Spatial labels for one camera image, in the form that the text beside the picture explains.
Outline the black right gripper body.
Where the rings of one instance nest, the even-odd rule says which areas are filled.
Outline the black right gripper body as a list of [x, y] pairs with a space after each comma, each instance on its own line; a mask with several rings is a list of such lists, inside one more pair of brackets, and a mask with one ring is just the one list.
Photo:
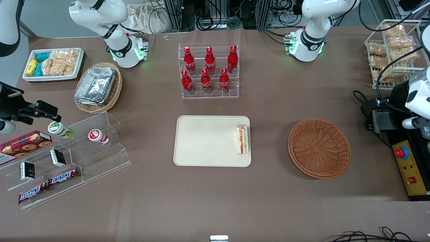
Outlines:
[[26, 107], [24, 91], [3, 82], [0, 85], [0, 117], [8, 119]]

